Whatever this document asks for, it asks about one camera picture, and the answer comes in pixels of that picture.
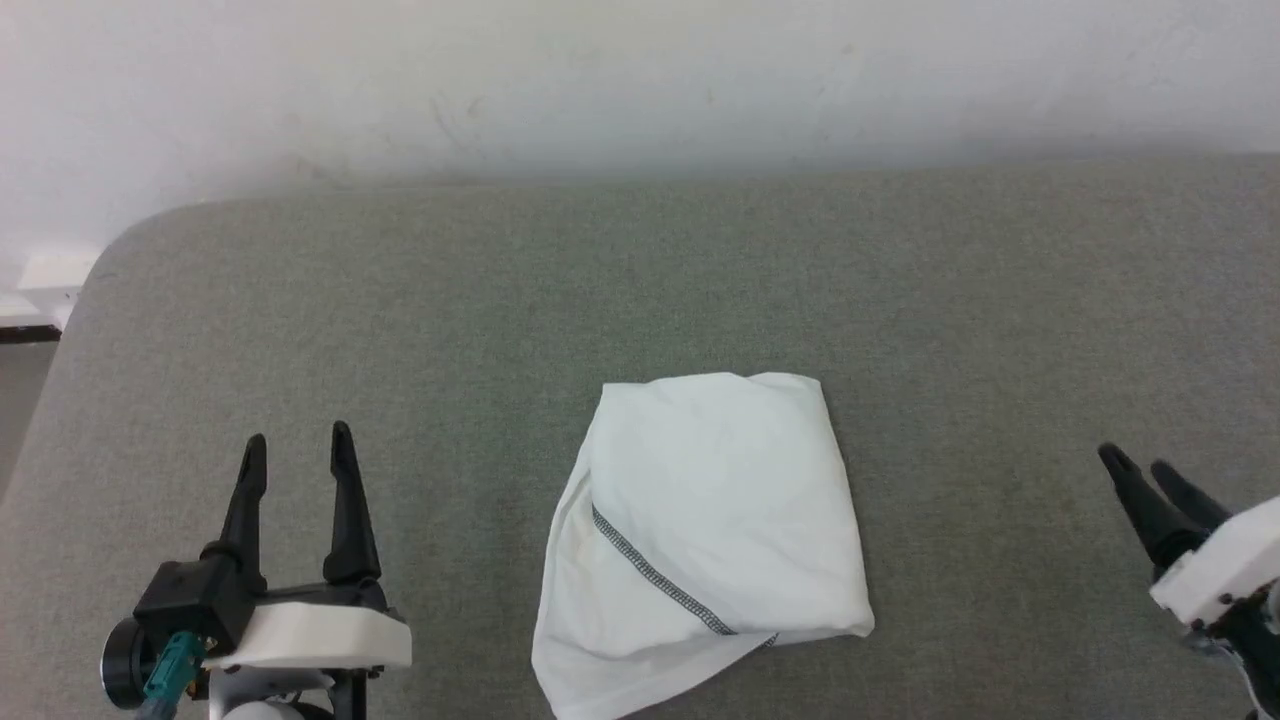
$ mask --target gray stitched seam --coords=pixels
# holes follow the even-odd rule
[[[636,570],[639,570],[640,574],[644,575],[644,579],[653,583],[653,585],[660,589],[663,593],[666,593],[667,597],[678,602],[681,607],[692,612],[716,634],[719,635],[737,634],[733,632],[732,628],[726,625],[723,620],[717,618],[716,614],[712,612],[709,607],[694,600],[692,596],[680,589],[680,587],[676,585],[676,583],[672,583],[671,580],[667,579],[666,575],[659,573],[657,568],[649,565],[649,561],[645,560],[643,555],[640,555],[640,551],[636,550],[635,546],[632,546],[630,542],[627,542],[627,538],[622,537],[622,533],[620,533],[617,528],[611,525],[609,521],[604,519],[604,515],[600,515],[600,511],[595,509],[594,503],[591,505],[591,518],[595,520],[595,529],[600,530],[600,534],[608,538],[609,542],[613,543],[613,547],[618,548],[618,552],[621,552],[623,557],[626,557],[627,560],[631,561],[632,565],[635,565]]]

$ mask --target gray floor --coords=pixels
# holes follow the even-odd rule
[[[22,450],[27,423],[45,387],[56,342],[0,345],[0,497]]]

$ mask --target gray mattress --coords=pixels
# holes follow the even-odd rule
[[[319,579],[356,437],[412,669],[372,717],[545,716],[548,523],[600,384],[822,380],[878,626],[649,717],[1239,717],[1094,447],[1277,493],[1280,159],[461,188],[187,208],[93,269],[0,506],[0,712],[127,717],[102,638],[270,443],[273,585]],[[192,710],[186,716],[195,716]]]

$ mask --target white object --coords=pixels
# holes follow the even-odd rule
[[[367,607],[278,602],[253,610],[236,652],[205,667],[356,669],[413,661],[408,625]]]
[[[97,252],[37,255],[27,261],[18,279],[17,297],[29,313],[23,313],[27,324],[50,323],[59,329],[67,329],[72,309],[79,299],[81,287],[88,278]],[[19,324],[18,314],[5,322],[6,314],[0,310],[0,325]]]
[[[210,720],[297,720],[283,703],[261,698],[325,689],[324,670],[407,667],[413,635],[406,623],[367,607],[278,602],[253,609],[236,652],[210,657]],[[228,674],[233,665],[239,667]]]
[[[0,293],[0,328],[22,325],[46,325],[49,315],[40,311],[29,300],[15,293]]]
[[[253,701],[232,710],[223,720],[303,720],[302,714],[283,702]]]
[[[552,520],[534,630],[557,717],[618,717],[760,646],[873,626],[817,380],[604,386]]]
[[[1212,625],[1231,609],[1222,594],[1249,597],[1280,578],[1280,497],[1233,515],[1198,550],[1151,587],[1151,597],[1184,625]]]

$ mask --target white cloth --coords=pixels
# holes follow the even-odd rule
[[[873,626],[817,380],[604,386],[552,520],[534,629],[557,717],[620,717],[763,644]]]

